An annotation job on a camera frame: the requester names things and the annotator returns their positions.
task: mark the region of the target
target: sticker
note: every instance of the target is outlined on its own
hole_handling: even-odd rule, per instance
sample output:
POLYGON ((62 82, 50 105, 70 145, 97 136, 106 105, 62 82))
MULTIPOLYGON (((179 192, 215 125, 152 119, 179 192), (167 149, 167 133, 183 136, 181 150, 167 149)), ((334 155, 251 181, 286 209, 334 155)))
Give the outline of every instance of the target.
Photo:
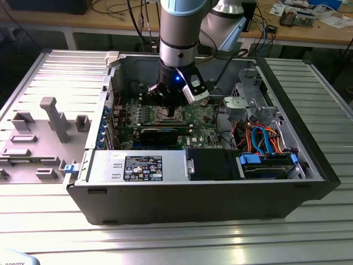
POLYGON ((125 181, 162 181, 161 156, 125 156, 125 181))
POLYGON ((110 159, 125 159, 126 155, 127 153, 114 152, 114 153, 111 153, 110 159))
POLYGON ((9 160, 10 163, 30 163, 29 160, 9 160))

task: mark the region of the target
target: motherboard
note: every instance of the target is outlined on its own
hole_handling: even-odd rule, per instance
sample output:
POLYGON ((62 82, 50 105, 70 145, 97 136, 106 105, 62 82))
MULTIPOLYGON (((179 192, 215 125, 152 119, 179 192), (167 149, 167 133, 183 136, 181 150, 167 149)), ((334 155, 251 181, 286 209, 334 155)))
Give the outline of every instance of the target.
POLYGON ((179 107, 168 116, 165 107, 132 99, 114 111, 117 149, 184 150, 222 148, 216 133, 214 105, 208 100, 179 107))

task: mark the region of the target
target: metal bracket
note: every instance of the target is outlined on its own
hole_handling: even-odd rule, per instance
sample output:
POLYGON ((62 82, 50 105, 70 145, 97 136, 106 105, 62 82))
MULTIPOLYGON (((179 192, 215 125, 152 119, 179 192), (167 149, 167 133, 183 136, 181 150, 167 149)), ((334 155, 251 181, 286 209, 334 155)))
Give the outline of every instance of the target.
POLYGON ((105 55, 105 67, 106 68, 112 68, 113 66, 116 66, 119 64, 119 60, 121 58, 125 57, 120 57, 119 51, 108 51, 105 55))

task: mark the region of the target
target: green circuit board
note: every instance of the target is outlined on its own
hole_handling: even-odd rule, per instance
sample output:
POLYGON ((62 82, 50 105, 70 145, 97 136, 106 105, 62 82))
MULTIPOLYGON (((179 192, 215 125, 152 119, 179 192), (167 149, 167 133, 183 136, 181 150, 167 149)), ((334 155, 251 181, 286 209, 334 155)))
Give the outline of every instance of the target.
POLYGON ((179 107, 173 117, 163 107, 140 105, 135 102, 124 106, 120 117, 125 123, 117 126, 122 150, 184 150, 187 148, 222 148, 213 124, 213 105, 199 104, 179 107), (176 145, 143 146, 139 140, 146 128, 173 129, 179 133, 176 145))

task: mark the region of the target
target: black cable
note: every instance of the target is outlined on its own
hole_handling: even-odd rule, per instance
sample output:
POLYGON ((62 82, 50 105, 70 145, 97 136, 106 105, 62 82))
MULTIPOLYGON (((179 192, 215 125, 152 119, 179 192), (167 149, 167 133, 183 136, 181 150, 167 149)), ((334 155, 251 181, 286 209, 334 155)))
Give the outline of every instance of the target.
POLYGON ((218 51, 217 45, 216 45, 215 41, 212 40, 212 38, 211 38, 209 35, 207 35, 206 32, 204 32, 202 29, 200 29, 200 32, 203 34, 203 36, 205 36, 205 37, 206 37, 210 42, 212 42, 212 44, 214 45, 215 50, 213 51, 213 54, 212 54, 212 55, 213 55, 213 57, 215 57, 216 54, 217 54, 217 51, 218 51))
POLYGON ((133 12, 132 12, 132 8, 131 8, 131 5, 130 5, 130 1, 126 0, 126 3, 127 3, 128 8, 129 8, 129 14, 130 14, 130 17, 131 17, 131 20, 132 20, 133 26, 135 27, 136 32, 138 33, 138 35, 140 36, 141 40, 144 43, 148 43, 148 41, 142 36, 141 32, 138 30, 135 18, 133 17, 133 12))
MULTIPOLYGON (((260 8, 259 8, 258 6, 256 6, 256 8, 257 8, 257 10, 259 11, 260 15, 257 15, 257 14, 254 14, 254 15, 256 15, 256 16, 259 17, 259 18, 261 18, 262 21, 260 21, 260 20, 258 20, 258 19, 256 19, 256 18, 254 18, 254 19, 252 19, 252 20, 255 21, 255 22, 256 22, 256 20, 257 20, 258 22, 262 23, 262 25, 264 26, 264 29, 266 30, 266 28, 267 28, 267 26, 268 26, 267 20, 263 17, 263 14, 262 14, 260 8)), ((249 52, 249 56, 250 56, 254 51, 255 51, 255 55, 256 55, 256 50, 257 50, 257 48, 258 48, 258 45, 260 44, 260 41, 261 41, 261 39, 263 38, 263 36, 264 36, 264 34, 265 34, 265 32, 263 32, 262 29, 259 29, 259 30, 261 31, 261 37, 259 38, 259 41, 258 41, 258 43, 256 44, 255 48, 253 48, 253 49, 249 52)))
MULTIPOLYGON (((143 0, 140 0, 140 16, 138 17, 138 26, 140 27, 140 32, 142 34, 142 30, 144 27, 144 17, 143 17, 143 12, 142 12, 142 7, 143 7, 143 0)), ((145 46, 143 45, 143 41, 140 38, 141 46, 142 46, 142 51, 145 52, 145 46)))
POLYGON ((4 4, 2 3, 2 1, 0 1, 0 4, 1 4, 1 6, 2 6, 2 9, 4 9, 6 15, 9 16, 9 18, 13 21, 13 23, 15 23, 21 30, 23 30, 23 32, 26 33, 26 35, 38 46, 38 48, 39 48, 40 50, 42 50, 42 49, 43 49, 42 46, 40 46, 40 45, 32 38, 32 36, 29 35, 28 32, 27 32, 24 28, 22 28, 22 26, 21 26, 20 24, 18 24, 17 21, 7 12, 7 10, 5 9, 5 6, 4 6, 4 4))
POLYGON ((223 66, 223 69, 220 73, 220 75, 217 77, 216 81, 215 81, 215 84, 217 84, 222 76, 224 75, 224 72, 226 71, 228 65, 230 64, 230 62, 232 61, 232 59, 236 59, 236 58, 240 58, 244 55, 246 55, 248 53, 248 50, 247 49, 240 49, 239 51, 235 52, 233 56, 229 57, 226 64, 223 66))
POLYGON ((346 50, 344 51, 344 53, 342 54, 341 59, 346 55, 346 53, 348 52, 348 50, 349 50, 350 46, 352 45, 352 43, 353 43, 353 38, 351 39, 351 41, 350 41, 350 43, 349 43, 347 49, 346 49, 346 50))
POLYGON ((146 11, 146 18, 147 18, 147 28, 149 32, 149 44, 151 45, 151 51, 152 51, 152 33, 151 33, 151 26, 149 24, 149 17, 148 17, 148 10, 147 10, 147 1, 145 0, 145 11, 146 11))
POLYGON ((100 1, 101 1, 101 0, 96 0, 96 1, 94 1, 94 2, 92 3, 92 5, 90 6, 93 11, 98 12, 98 13, 100 13, 100 14, 118 14, 118 13, 122 13, 122 12, 125 12, 125 11, 128 11, 128 10, 129 10, 129 9, 125 9, 125 10, 120 10, 120 11, 116 11, 116 12, 113 12, 113 11, 110 11, 110 10, 109 10, 109 9, 112 8, 112 7, 123 6, 123 5, 125 5, 125 3, 124 3, 124 4, 113 4, 113 5, 109 6, 109 7, 107 7, 107 10, 110 11, 110 12, 99 11, 99 10, 97 10, 97 9, 94 8, 94 5, 97 4, 97 3, 100 2, 100 1))
POLYGON ((113 90, 109 91, 109 93, 106 95, 105 100, 108 100, 110 97, 110 93, 113 92, 113 90))
POLYGON ((220 108, 221 108, 222 104, 224 104, 223 101, 220 103, 220 105, 219 105, 219 107, 218 107, 218 109, 217 109, 217 112, 216 112, 216 116, 215 116, 215 128, 216 128, 216 133, 217 133, 227 144, 229 144, 231 148, 234 148, 234 149, 236 149, 236 150, 239 150, 239 149, 236 148, 236 146, 235 146, 233 143, 229 142, 225 137, 223 137, 222 134, 225 133, 226 131, 220 132, 219 129, 218 129, 217 118, 218 118, 218 114, 220 113, 220 108))
POLYGON ((159 7, 158 7, 157 3, 156 3, 156 10, 157 10, 158 25, 159 25, 159 31, 160 31, 161 30, 161 18, 159 17, 159 7))

